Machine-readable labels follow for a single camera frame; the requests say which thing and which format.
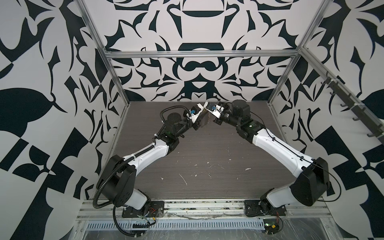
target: black cable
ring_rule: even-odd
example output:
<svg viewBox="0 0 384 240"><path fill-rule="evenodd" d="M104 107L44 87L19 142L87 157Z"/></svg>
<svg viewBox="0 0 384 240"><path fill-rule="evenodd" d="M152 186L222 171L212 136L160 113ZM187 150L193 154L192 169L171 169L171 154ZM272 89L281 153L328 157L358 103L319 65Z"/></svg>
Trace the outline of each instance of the black cable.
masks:
<svg viewBox="0 0 384 240"><path fill-rule="evenodd" d="M133 234L133 233L129 233L129 232L126 232L124 231L118 224L118 221L116 219L116 206L113 206L113 210L112 210L112 213L113 213L113 222L115 223L116 225L116 228L119 230L119 232L121 232L122 234L126 235L126 236L129 236L129 237L141 237L144 235L144 233L140 234L140 235L137 235L137 234ZM150 223L150 224L147 224L147 225L138 225L138 224L133 224L133 225L137 225L137 226L140 226L141 228L146 228L146 227L150 227L152 225L155 225L156 224L156 220L154 219L154 222L153 223Z"/></svg>
<svg viewBox="0 0 384 240"><path fill-rule="evenodd" d="M281 232L281 230L283 229L284 223L283 223L283 220L280 216L277 216L277 217L281 220L281 228L280 228L280 224L279 224L279 230L277 231L277 233L278 233L278 232Z"/></svg>
<svg viewBox="0 0 384 240"><path fill-rule="evenodd" d="M172 110L172 109L175 109L175 108L184 108L185 110L187 110L187 112L189 113L189 118L188 118L188 121L187 121L187 127L188 127L188 128L191 128L191 127L192 127L192 120L191 120L190 110L189 110L186 106L183 106L183 105L175 105L175 106L172 106L172 107L163 109L163 110L160 112L160 118L161 118L161 121L163 121L163 123L165 123L166 121L165 121L165 119L164 119L163 114L164 114L166 111L169 111L169 110Z"/></svg>
<svg viewBox="0 0 384 240"><path fill-rule="evenodd" d="M135 154L135 157L138 157L146 152L148 152L149 150L151 150L152 148L154 148L155 146L154 145L151 145L150 147L144 149L143 151ZM117 167L115 167L112 172L109 174L109 176L102 182L102 184L100 184L99 188L97 189L96 193L95 193L95 196L93 197L93 201L92 201L92 206L96 209L99 209L99 208L102 208L102 207L105 207L109 204L111 204L112 202L111 201L107 201L107 202L104 202L102 204L98 204L98 200L99 200L99 197L101 195L101 192L103 191L104 187L106 186L107 182L111 180L111 178L117 173L119 172L123 167L125 167L131 160L133 160L134 157L130 157L128 158L127 160L123 161L122 163L120 163L119 165L117 165Z"/></svg>
<svg viewBox="0 0 384 240"><path fill-rule="evenodd" d="M140 236L140 235L136 235L136 234L132 234L132 233L129 233L129 232L126 232L124 231L118 224L118 221L116 219L116 206L113 206L113 210L112 210L112 214L113 214L113 222L115 223L115 226L116 228L118 229L119 232L121 232L122 234L126 235L126 236L129 236L129 237L137 237L137 236Z"/></svg>
<svg viewBox="0 0 384 240"><path fill-rule="evenodd" d="M296 155L297 157L299 157L300 159L302 159L302 160L304 160L304 161L306 161L306 162L308 162L308 163L314 165L315 167L318 167L318 168L322 169L323 171L325 171L326 173L328 173L329 175L331 175L331 176L336 180L336 182L337 182L337 184L339 185L339 188L340 188L340 193L339 193L338 197L337 197L336 199L334 199L334 200L317 200L317 201L319 201L319 202L335 202L336 200L338 200L338 199L340 198L340 196L341 196L341 185L340 185L339 181L335 178L334 175L332 175L330 172L328 172L328 171L325 170L324 168L322 168L322 167L320 167L320 166L314 164L313 162L310 162L310 161L306 160L303 156L299 156L297 153L295 153L295 152L293 152L291 149L287 148L284 144L282 144L281 142L277 141L275 137L272 137L272 136L269 134L268 129L266 128L263 119L262 119L261 117L259 117L257 114L253 113L253 112L250 112L250 113L252 113L253 115L257 116L257 117L262 121L262 123L263 123L263 125L264 125L264 128L265 128L266 132L268 133L269 137L272 138L272 141L276 141L278 144L280 144L280 145L282 145L283 147L285 147L286 149L288 149L290 152L292 152L293 154L295 154L295 155Z"/></svg>

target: vent grate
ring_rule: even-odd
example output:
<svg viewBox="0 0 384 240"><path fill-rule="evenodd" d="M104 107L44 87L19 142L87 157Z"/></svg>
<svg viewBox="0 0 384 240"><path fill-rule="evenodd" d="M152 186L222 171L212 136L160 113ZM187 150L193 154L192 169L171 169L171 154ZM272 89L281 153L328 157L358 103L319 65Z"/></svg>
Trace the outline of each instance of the vent grate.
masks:
<svg viewBox="0 0 384 240"><path fill-rule="evenodd" d="M143 220L120 220L119 226L125 230L132 230L132 224L145 225ZM151 226L152 230L214 230L214 229L254 229L264 230L262 219L196 219L196 220L163 220L158 219L156 224ZM116 230L113 221L89 221L88 231ZM134 228L133 230L148 230L148 228Z"/></svg>

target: dark wooden tabletop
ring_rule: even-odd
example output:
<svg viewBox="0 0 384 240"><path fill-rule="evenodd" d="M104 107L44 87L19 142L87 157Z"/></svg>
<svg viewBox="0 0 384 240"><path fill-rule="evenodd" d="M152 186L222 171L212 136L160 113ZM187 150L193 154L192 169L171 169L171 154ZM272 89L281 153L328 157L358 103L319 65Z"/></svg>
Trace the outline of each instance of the dark wooden tabletop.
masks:
<svg viewBox="0 0 384 240"><path fill-rule="evenodd" d="M114 153L122 157L150 144L162 126L160 111L179 104L190 108L196 103L132 102ZM267 103L248 104L280 136ZM171 112L183 110L170 110L165 119ZM135 188L154 199L251 198L294 181L271 155L241 138L233 126L219 126L213 119L211 115L210 122L197 131L188 130L172 153L145 168Z"/></svg>

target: black mounting plate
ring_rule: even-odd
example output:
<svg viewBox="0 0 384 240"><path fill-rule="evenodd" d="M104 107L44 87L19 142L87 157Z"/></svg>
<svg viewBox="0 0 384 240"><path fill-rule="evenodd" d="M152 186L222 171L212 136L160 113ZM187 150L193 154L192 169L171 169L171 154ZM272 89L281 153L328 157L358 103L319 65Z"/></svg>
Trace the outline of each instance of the black mounting plate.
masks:
<svg viewBox="0 0 384 240"><path fill-rule="evenodd" d="M149 208L150 210L147 217L156 217L159 211L164 213L164 201L151 201L149 204ZM141 215L141 212L139 210L136 210L133 207L126 207L124 208L121 216L123 218L133 218L137 217L137 215Z"/></svg>
<svg viewBox="0 0 384 240"><path fill-rule="evenodd" d="M264 216L265 214L262 211L261 204L263 204L262 200L245 200L245 215L247 217ZM274 208L273 210L270 210L267 215L276 216L277 213L279 213L279 216L285 216L285 212L285 205L283 205L279 208Z"/></svg>

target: plastic sheet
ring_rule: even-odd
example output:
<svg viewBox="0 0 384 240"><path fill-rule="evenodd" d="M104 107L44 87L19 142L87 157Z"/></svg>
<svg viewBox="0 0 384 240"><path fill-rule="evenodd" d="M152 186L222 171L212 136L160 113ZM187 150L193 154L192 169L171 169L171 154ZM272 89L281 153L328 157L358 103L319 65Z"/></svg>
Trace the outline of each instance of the plastic sheet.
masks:
<svg viewBox="0 0 384 240"><path fill-rule="evenodd" d="M202 240L202 239L245 239L245 240L325 240L329 239L321 218L283 218L283 229L274 235L267 235L252 229L222 230L148 230L139 239L143 240ZM86 230L84 240L134 239L116 230Z"/></svg>

